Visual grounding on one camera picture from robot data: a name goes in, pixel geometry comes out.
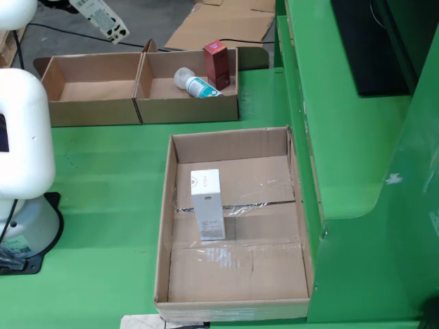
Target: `small bottle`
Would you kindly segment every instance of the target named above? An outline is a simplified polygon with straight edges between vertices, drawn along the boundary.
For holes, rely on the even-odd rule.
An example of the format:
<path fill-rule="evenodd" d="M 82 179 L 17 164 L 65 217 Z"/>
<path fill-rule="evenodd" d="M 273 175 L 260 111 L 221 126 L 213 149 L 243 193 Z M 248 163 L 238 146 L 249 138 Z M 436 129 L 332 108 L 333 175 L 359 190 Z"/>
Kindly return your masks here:
<path fill-rule="evenodd" d="M 186 89 L 189 94 L 197 98 L 224 96 L 210 84 L 195 76 L 187 67 L 178 69 L 174 75 L 174 83 L 180 89 Z"/>

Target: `wooden pallet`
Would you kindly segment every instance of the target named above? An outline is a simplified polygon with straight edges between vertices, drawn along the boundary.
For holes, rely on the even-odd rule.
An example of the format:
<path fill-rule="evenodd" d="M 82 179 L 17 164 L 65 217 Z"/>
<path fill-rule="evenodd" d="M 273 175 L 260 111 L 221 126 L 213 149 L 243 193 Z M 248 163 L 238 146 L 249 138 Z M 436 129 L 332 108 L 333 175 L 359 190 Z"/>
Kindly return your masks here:
<path fill-rule="evenodd" d="M 22 39 L 26 27 L 19 30 L 19 40 Z M 11 67 L 16 53 L 16 44 L 12 31 L 0 31 L 0 69 Z"/>

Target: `gray floor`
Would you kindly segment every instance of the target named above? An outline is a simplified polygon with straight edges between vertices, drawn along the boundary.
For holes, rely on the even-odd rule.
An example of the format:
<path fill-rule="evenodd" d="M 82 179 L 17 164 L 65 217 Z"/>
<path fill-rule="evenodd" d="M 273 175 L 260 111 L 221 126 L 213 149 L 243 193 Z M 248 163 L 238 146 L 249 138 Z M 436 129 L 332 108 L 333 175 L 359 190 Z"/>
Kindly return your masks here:
<path fill-rule="evenodd" d="M 106 3 L 122 18 L 131 35 L 124 42 L 144 45 L 153 38 L 158 47 L 165 43 L 191 12 L 193 0 L 106 0 Z M 33 23 L 41 23 L 103 38 L 81 14 L 69 14 L 63 10 L 50 10 L 38 4 Z M 264 40 L 274 40 L 274 24 Z M 113 45 L 109 42 L 91 40 L 55 32 L 44 27 L 28 26 L 21 41 L 25 69 L 38 76 L 33 65 L 35 58 L 78 53 L 110 53 L 139 51 L 140 48 Z M 273 45 L 264 46 L 272 58 Z M 13 67 L 19 67 L 18 56 Z"/>

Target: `white bottle cap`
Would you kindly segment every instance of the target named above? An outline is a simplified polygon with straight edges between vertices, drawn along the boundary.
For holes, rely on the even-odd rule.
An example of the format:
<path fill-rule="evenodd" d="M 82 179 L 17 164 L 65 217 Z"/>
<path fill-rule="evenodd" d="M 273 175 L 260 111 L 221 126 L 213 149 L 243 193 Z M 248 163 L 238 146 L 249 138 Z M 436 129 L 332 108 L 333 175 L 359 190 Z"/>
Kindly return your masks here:
<path fill-rule="evenodd" d="M 190 77 L 195 77 L 195 73 L 189 70 L 187 67 L 182 67 L 177 70 L 176 74 L 174 74 L 174 83 L 180 89 L 186 89 L 186 81 Z"/>

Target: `red product box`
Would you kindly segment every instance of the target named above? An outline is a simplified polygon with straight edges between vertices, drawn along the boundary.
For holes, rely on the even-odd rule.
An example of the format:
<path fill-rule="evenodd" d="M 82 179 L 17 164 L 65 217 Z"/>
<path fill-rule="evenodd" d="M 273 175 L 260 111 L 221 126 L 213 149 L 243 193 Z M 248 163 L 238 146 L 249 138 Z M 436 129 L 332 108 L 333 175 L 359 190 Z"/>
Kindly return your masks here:
<path fill-rule="evenodd" d="M 227 47 L 219 40 L 204 46 L 207 79 L 218 90 L 230 86 L 230 68 L 228 66 Z"/>

